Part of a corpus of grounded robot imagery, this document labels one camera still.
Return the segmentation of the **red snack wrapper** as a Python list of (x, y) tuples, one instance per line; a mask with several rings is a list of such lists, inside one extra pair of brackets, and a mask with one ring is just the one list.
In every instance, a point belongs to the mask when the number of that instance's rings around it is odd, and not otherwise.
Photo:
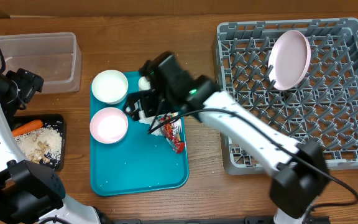
[(177, 153), (181, 154), (185, 149), (186, 143), (184, 137), (182, 137), (182, 132), (178, 133), (174, 127), (174, 122), (164, 124), (160, 129), (164, 133), (164, 138), (167, 140), (172, 149)]

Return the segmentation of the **orange carrot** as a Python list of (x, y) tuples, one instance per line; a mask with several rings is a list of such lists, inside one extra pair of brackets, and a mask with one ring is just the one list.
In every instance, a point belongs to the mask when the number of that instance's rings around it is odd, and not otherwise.
[(44, 123), (40, 119), (33, 120), (12, 131), (14, 137), (42, 128)]

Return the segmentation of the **white bowl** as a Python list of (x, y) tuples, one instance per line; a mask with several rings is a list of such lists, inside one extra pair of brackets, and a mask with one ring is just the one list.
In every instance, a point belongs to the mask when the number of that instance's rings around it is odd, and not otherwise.
[(91, 84), (93, 96), (110, 105), (124, 100), (129, 89), (126, 76), (118, 70), (105, 70), (95, 76)]

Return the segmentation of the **pink bowl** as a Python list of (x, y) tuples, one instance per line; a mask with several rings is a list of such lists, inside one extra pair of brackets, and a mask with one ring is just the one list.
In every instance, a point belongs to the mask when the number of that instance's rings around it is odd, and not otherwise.
[(89, 131), (97, 142), (113, 144), (124, 138), (128, 127), (127, 116), (120, 109), (107, 107), (93, 115)]

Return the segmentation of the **large white plate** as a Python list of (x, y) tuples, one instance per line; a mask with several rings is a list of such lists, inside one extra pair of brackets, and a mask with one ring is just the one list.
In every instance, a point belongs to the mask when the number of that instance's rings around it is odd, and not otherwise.
[(275, 80), (273, 87), (288, 90), (305, 77), (311, 61), (311, 47), (308, 39), (297, 30), (289, 30), (274, 43), (268, 59), (273, 66), (269, 79)]

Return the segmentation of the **white tissue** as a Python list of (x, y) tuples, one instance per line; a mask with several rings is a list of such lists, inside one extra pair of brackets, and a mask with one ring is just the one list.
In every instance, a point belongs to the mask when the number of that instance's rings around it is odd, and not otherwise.
[[(154, 116), (146, 117), (143, 110), (139, 112), (139, 122), (142, 124), (148, 124), (150, 128), (154, 128), (158, 124), (160, 124), (160, 119), (163, 118), (163, 115), (158, 115), (157, 120), (152, 125), (152, 121), (154, 120), (154, 118), (155, 118)], [(155, 130), (152, 134), (155, 136), (163, 136), (164, 135), (164, 133), (161, 132), (161, 129)]]

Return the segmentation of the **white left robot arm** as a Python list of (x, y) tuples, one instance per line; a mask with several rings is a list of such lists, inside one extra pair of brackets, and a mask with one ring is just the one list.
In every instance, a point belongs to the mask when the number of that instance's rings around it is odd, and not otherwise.
[(12, 134), (14, 115), (42, 91), (42, 77), (24, 70), (0, 68), (0, 221), (4, 223), (109, 223), (96, 207), (66, 194), (58, 174), (34, 163)]

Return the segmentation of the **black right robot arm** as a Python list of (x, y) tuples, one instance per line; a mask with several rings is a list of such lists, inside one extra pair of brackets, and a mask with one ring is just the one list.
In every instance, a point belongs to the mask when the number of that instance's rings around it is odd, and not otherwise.
[(246, 150), (272, 178), (270, 199), (278, 207), (274, 223), (311, 223), (313, 202), (328, 184), (321, 146), (304, 144), (273, 129), (205, 75), (194, 79), (172, 52), (148, 60), (139, 73), (151, 89), (127, 96), (123, 112), (134, 121), (179, 112), (217, 129)]

